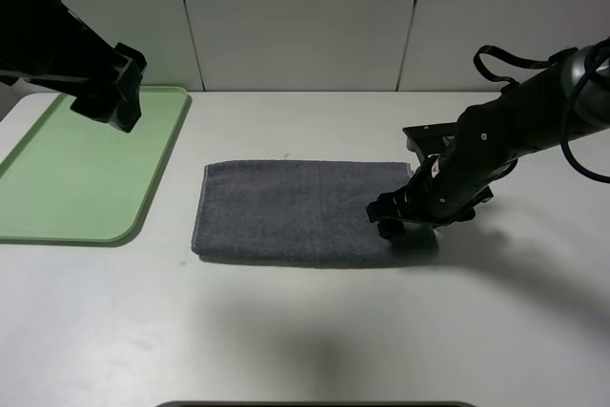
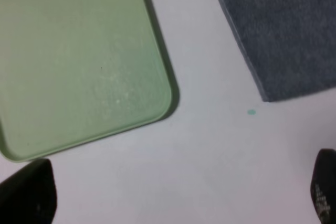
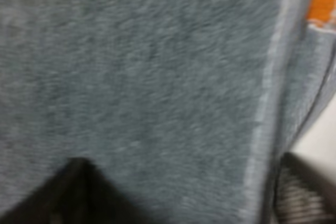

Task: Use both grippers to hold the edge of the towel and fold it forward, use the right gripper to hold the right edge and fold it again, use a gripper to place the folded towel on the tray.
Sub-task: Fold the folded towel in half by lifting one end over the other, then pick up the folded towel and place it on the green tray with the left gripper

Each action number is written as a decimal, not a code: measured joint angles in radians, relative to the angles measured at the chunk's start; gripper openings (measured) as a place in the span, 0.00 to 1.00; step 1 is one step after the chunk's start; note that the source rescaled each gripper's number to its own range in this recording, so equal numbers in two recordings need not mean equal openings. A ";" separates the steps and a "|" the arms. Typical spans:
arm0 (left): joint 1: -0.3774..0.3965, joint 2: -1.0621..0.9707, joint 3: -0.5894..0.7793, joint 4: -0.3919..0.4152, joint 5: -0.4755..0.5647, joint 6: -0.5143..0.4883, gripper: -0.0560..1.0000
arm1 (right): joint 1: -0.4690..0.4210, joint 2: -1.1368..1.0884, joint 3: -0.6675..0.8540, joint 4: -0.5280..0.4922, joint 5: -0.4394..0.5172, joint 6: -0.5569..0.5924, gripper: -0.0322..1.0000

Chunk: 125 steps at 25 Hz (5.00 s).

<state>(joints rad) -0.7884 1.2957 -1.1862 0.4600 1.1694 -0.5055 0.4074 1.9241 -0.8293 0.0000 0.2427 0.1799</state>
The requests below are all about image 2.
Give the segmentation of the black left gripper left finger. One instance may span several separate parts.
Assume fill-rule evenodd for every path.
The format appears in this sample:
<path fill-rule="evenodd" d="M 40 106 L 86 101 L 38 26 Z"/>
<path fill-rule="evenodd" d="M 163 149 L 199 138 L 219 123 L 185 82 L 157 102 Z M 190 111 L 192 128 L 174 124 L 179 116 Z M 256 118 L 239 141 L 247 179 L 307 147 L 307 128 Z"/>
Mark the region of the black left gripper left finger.
<path fill-rule="evenodd" d="M 1 182 L 1 223 L 52 223 L 56 210 L 49 159 L 37 159 Z"/>

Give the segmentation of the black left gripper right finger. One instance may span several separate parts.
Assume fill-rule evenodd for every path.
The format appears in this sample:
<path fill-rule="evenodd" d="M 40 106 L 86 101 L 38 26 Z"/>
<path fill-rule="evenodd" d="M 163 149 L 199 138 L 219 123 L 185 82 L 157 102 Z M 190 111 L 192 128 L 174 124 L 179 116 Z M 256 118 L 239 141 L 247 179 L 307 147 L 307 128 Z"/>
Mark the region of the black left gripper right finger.
<path fill-rule="evenodd" d="M 321 223 L 335 223 L 335 150 L 321 149 L 314 164 L 310 194 Z"/>

